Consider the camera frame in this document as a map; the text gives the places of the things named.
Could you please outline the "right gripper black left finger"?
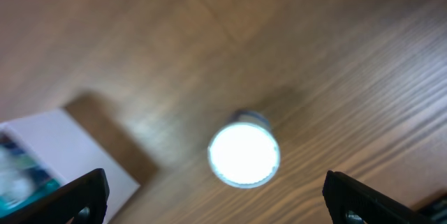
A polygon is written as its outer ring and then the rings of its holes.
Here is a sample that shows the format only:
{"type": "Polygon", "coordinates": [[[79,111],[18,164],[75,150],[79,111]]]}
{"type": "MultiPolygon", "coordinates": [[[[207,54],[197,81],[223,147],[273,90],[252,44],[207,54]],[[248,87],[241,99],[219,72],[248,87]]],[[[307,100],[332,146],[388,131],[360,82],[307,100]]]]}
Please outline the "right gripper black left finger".
{"type": "Polygon", "coordinates": [[[5,217],[2,223],[102,224],[110,194],[105,170],[97,168],[5,217]]]}

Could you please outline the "blue mouthwash bottle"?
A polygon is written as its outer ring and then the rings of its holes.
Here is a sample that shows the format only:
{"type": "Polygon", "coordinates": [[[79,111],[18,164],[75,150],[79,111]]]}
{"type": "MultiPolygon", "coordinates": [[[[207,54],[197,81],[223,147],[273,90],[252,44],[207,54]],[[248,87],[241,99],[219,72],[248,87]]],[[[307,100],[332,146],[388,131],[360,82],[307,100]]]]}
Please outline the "blue mouthwash bottle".
{"type": "Polygon", "coordinates": [[[61,184],[13,138],[1,134],[1,217],[55,192],[61,184]]]}

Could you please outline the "cotton swab round container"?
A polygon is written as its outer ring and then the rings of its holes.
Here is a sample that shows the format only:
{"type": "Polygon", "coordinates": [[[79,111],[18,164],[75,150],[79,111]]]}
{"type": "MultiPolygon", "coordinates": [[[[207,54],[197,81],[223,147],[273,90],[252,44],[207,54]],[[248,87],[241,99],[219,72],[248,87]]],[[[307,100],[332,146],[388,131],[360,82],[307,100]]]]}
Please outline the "cotton swab round container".
{"type": "Polygon", "coordinates": [[[210,140],[211,171],[234,188],[257,188],[269,182],[280,166],[281,152],[270,122],[253,110],[238,110],[210,140]]]}

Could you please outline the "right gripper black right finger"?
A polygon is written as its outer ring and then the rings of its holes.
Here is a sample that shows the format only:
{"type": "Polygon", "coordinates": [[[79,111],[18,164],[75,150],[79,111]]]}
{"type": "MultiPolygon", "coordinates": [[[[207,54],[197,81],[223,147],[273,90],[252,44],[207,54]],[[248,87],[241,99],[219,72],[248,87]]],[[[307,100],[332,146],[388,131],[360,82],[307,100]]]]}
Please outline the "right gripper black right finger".
{"type": "Polygon", "coordinates": [[[367,224],[432,224],[433,221],[342,172],[329,170],[322,194],[333,223],[347,223],[349,213],[367,224]]]}

